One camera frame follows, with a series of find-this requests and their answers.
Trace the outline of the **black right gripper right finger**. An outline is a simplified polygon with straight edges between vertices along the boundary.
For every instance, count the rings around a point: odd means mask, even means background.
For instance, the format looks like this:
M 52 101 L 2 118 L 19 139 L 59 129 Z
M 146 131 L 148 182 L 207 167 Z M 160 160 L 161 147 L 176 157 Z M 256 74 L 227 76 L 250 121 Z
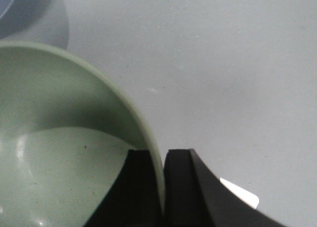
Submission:
M 281 226 L 229 191 L 193 149 L 169 150 L 164 177 L 167 227 Z

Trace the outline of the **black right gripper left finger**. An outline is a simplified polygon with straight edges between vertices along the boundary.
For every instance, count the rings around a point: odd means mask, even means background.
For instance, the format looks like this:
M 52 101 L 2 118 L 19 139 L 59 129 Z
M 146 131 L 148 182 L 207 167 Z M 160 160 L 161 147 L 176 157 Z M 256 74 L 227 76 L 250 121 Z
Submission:
M 122 170 L 87 227 L 159 227 L 162 210 L 154 165 L 147 150 L 129 150 Z

